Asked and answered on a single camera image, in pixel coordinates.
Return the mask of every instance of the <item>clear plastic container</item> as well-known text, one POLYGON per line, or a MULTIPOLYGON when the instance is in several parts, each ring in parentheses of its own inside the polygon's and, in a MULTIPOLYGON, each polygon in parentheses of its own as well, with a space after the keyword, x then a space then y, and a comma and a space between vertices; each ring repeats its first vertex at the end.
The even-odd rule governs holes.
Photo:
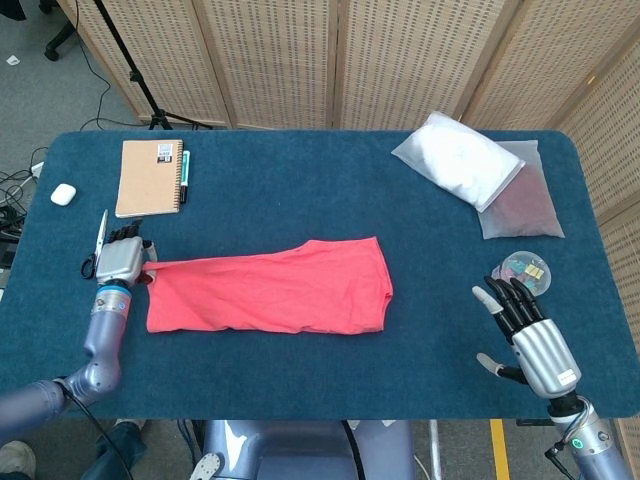
POLYGON ((509 281, 517 278, 531 290, 536 297, 542 295, 551 285, 551 271, 547 263, 538 255, 531 252, 515 252, 503 260, 493 269, 491 277, 509 281))

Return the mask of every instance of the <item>robotic arm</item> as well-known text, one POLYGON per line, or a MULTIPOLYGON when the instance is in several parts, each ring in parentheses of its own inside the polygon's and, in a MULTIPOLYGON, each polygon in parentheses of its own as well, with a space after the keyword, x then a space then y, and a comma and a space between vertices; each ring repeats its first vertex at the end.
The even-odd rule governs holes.
POLYGON ((582 373, 554 321, 545 318, 535 297, 518 280, 512 278, 509 284, 485 277, 485 282, 498 300, 480 287, 473 287, 473 294, 493 315, 520 368, 499 364, 484 353, 477 359, 494 375, 529 385, 549 400, 549 416, 562 438, 545 456, 571 479, 556 458, 568 445, 584 480, 632 480, 608 425, 591 402, 576 393, 582 373))
POLYGON ((98 292, 84 348, 89 363, 65 378, 41 380, 0 397, 0 445, 61 416, 71 397, 85 405, 101 400, 120 382, 118 355, 131 304, 130 288, 148 280, 141 273, 143 252, 153 244, 138 236, 139 223, 112 232, 97 265, 98 292))

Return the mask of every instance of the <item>plastic bag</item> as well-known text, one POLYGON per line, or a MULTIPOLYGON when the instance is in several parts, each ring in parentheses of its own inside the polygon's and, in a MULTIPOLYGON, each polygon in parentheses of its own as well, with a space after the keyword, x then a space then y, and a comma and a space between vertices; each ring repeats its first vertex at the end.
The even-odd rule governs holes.
POLYGON ((549 235, 564 238, 558 222, 538 153, 538 141, 498 142, 525 161, 513 181, 483 213, 478 213, 482 237, 531 237, 549 235))
POLYGON ((523 167, 497 143, 440 112, 393 152, 433 183, 483 212, 523 167))

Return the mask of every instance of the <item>brown notebook cover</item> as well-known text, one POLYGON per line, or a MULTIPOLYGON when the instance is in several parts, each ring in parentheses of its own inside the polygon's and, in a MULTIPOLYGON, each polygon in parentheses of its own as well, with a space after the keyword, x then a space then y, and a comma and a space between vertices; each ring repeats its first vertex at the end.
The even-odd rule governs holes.
POLYGON ((182 140, 125 140, 116 217, 177 213, 182 140))

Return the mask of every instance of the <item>blue tablecloth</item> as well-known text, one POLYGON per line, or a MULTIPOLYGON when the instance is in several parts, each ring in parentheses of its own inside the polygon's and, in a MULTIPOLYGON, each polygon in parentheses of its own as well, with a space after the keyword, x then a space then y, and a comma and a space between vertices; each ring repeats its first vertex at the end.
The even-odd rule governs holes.
POLYGON ((141 228, 162 260, 277 252, 310 238, 376 235, 394 286, 385 330, 358 336, 225 331, 149 334, 134 288, 123 380, 101 416, 335 419, 544 417, 527 387, 498 379, 478 351, 515 363, 471 295, 504 257, 531 250, 550 265, 544 311, 582 368, 579 391, 605 416, 640 406, 640 369, 572 142, 538 139, 566 239, 482 240, 475 210, 389 152, 407 132, 85 132, 52 145, 0 303, 0 393, 70 374, 86 362, 95 283, 80 278, 102 211, 110 228, 122 141, 182 138, 192 152, 189 201, 141 228), (78 194, 49 201, 61 182, 78 194))

